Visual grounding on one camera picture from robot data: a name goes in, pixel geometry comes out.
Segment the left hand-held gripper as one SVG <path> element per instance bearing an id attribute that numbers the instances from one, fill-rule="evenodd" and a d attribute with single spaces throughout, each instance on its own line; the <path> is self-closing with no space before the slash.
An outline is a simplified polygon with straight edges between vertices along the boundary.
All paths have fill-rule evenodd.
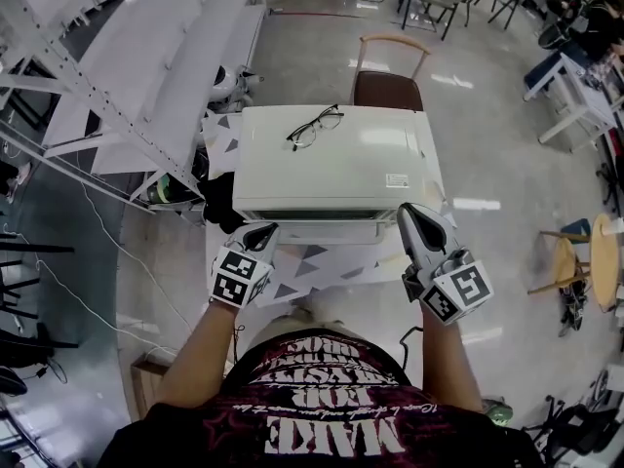
<path id="1" fill-rule="evenodd" d="M 251 233 L 251 248 L 245 237 Z M 235 230 L 209 263 L 211 300 L 245 308 L 264 291 L 273 273 L 273 257 L 280 235 L 275 222 Z"/>

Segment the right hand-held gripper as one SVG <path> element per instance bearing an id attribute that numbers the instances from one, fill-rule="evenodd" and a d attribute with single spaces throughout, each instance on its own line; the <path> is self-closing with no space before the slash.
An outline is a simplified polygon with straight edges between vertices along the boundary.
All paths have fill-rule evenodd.
<path id="1" fill-rule="evenodd" d="M 428 207 L 404 203 L 397 211 L 397 223 L 406 255 L 415 265 L 402 276 L 410 302 L 418 301 L 449 326 L 493 297 L 483 263 L 467 248 L 457 249 L 448 219 Z M 433 269 L 417 268 L 425 258 L 443 261 Z"/>

